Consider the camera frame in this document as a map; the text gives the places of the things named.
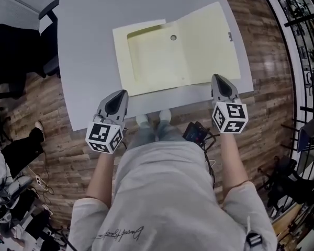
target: blue pants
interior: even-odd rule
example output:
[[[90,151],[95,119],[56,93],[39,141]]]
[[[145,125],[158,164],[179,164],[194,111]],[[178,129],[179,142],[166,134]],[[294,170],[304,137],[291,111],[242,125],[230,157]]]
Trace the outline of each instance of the blue pants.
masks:
[[[156,134],[159,141],[185,141],[180,130],[170,125],[167,121],[160,122],[157,127]],[[139,131],[137,131],[131,140],[128,150],[155,142],[156,134],[149,123],[141,124]]]

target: black pants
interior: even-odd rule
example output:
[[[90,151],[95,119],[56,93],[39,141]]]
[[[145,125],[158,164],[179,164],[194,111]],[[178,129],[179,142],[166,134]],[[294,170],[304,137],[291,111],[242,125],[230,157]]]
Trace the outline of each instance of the black pants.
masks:
[[[29,137],[13,141],[1,151],[13,178],[37,156],[43,153],[41,146],[41,142],[43,141],[44,137],[42,131],[38,128],[34,128],[30,132]]]

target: gray tabletop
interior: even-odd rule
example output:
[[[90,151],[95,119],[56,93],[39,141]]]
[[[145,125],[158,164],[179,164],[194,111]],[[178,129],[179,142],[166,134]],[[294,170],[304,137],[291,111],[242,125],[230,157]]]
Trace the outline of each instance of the gray tabletop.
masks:
[[[220,2],[232,33],[241,79],[240,93],[253,91],[245,47],[227,0],[60,0],[58,50],[62,86],[73,130],[86,128],[99,102],[122,89],[113,29],[138,22],[177,20],[213,2]],[[210,83],[134,96],[128,115],[174,108],[210,99]]]

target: foot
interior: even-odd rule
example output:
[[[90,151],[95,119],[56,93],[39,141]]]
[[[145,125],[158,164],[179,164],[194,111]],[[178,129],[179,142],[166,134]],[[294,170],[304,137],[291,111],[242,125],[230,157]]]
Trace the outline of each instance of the foot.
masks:
[[[46,136],[44,135],[44,128],[40,121],[35,122],[35,127],[42,131],[44,141],[46,140]]]
[[[162,110],[160,113],[159,113],[159,119],[161,121],[167,121],[168,123],[171,121],[171,111],[169,109],[166,109],[166,110]]]
[[[139,127],[146,127],[149,125],[149,120],[147,115],[138,115],[136,116],[136,123]]]

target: wooden floor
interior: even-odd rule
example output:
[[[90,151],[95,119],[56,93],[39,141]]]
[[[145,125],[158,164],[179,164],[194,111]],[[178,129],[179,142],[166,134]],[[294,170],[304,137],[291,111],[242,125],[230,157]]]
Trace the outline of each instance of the wooden floor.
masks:
[[[245,131],[237,136],[241,158],[250,178],[261,182],[257,173],[259,166],[270,167],[275,155],[286,150],[280,147],[282,141],[291,137],[280,124],[293,117],[293,89],[285,46],[279,28],[265,0],[228,0],[239,25],[248,54],[254,92],[242,94],[248,105],[249,123]],[[72,205],[82,198],[96,165],[98,154],[85,144],[86,130],[72,132],[65,106],[60,79],[28,76],[26,95],[19,100],[4,99],[0,106],[6,107],[11,121],[7,130],[13,139],[28,135],[34,122],[43,123],[46,141],[43,145],[46,158],[41,155],[30,164],[35,173],[47,180],[44,171],[45,160],[49,171],[48,184],[55,195],[49,196],[56,224],[70,223]],[[208,102],[180,107],[172,110],[172,124],[184,131],[190,121],[199,121],[211,126],[211,105]],[[133,121],[127,124],[125,141],[137,130]],[[221,194],[221,159],[219,141],[208,153],[215,159],[216,193]],[[116,164],[124,153],[121,146],[116,153]]]

